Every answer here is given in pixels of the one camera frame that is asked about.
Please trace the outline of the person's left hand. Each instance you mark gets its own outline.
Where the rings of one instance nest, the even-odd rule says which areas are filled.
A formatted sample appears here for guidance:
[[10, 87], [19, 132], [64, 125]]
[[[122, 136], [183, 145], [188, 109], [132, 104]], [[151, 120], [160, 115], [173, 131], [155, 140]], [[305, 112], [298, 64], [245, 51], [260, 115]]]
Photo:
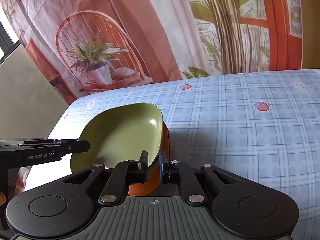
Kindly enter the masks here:
[[[19, 172], [17, 173], [15, 188], [8, 195], [9, 200], [12, 200], [12, 198], [14, 198], [15, 196], [19, 195], [24, 191], [26, 180], [30, 170], [31, 170], [30, 166], [20, 168]], [[1, 206], [4, 205], [6, 201], [7, 201], [7, 198], [5, 194], [3, 192], [0, 192], [0, 205]]]

